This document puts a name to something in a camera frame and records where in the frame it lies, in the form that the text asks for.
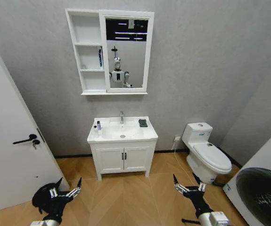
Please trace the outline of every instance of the toilet tank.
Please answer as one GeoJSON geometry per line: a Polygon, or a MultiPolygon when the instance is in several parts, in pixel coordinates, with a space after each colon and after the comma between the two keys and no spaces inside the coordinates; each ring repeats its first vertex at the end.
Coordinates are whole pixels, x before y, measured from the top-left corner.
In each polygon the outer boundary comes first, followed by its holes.
{"type": "Polygon", "coordinates": [[[187,143],[200,143],[208,141],[213,128],[205,122],[189,123],[182,135],[182,141],[187,143]]]}

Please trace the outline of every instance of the bathroom sink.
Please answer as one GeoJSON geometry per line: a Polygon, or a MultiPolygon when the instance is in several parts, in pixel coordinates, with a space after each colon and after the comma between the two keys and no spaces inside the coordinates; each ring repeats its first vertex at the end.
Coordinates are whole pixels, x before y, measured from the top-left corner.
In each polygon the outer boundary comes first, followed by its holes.
{"type": "Polygon", "coordinates": [[[95,118],[87,141],[89,144],[117,143],[157,140],[158,136],[151,125],[149,117],[95,118]],[[139,119],[146,119],[148,127],[140,127],[139,119]],[[102,130],[98,134],[94,126],[100,121],[102,130]]]}

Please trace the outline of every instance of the washing machine door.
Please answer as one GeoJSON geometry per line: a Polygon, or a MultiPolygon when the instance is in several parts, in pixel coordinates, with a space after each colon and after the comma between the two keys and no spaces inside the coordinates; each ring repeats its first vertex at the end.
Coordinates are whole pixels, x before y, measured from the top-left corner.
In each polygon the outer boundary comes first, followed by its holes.
{"type": "Polygon", "coordinates": [[[251,213],[271,226],[271,170],[246,168],[236,178],[239,196],[251,213]]]}

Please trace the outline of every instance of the wall shelf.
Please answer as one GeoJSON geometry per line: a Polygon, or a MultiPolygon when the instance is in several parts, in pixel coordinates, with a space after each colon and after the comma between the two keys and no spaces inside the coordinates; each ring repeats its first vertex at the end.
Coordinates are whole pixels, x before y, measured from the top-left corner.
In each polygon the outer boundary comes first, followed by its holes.
{"type": "Polygon", "coordinates": [[[80,72],[104,72],[104,69],[80,69],[80,72]]]}
{"type": "Polygon", "coordinates": [[[104,89],[85,90],[81,93],[83,96],[97,96],[97,95],[146,95],[147,92],[132,92],[132,93],[107,93],[104,89]]]}
{"type": "Polygon", "coordinates": [[[104,95],[107,92],[104,67],[100,66],[99,60],[99,50],[102,49],[99,11],[66,9],[66,16],[82,95],[104,95]]]}
{"type": "Polygon", "coordinates": [[[75,42],[75,46],[102,46],[102,43],[75,42]]]}

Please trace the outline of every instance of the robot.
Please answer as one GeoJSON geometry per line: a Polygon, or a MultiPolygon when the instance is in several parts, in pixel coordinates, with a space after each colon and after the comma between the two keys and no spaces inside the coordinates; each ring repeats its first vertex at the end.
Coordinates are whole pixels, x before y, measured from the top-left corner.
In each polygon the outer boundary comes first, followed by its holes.
{"type": "Polygon", "coordinates": [[[59,226],[62,222],[63,211],[67,203],[71,202],[80,192],[82,178],[72,191],[59,191],[62,178],[57,183],[50,183],[41,187],[33,196],[32,204],[48,213],[42,221],[33,221],[31,226],[59,226]]]}
{"type": "Polygon", "coordinates": [[[189,198],[195,209],[198,221],[181,219],[183,223],[191,223],[202,226],[228,226],[229,220],[223,212],[213,211],[204,201],[206,184],[200,182],[199,186],[185,187],[178,183],[176,176],[173,174],[174,188],[184,197],[189,198]]]}
{"type": "Polygon", "coordinates": [[[123,72],[121,70],[121,59],[116,56],[117,48],[115,48],[114,46],[114,48],[111,49],[111,51],[115,53],[114,57],[115,69],[114,71],[109,72],[110,80],[112,80],[113,82],[122,82],[124,88],[132,88],[133,87],[132,84],[128,83],[130,76],[129,72],[128,71],[123,72]]]}

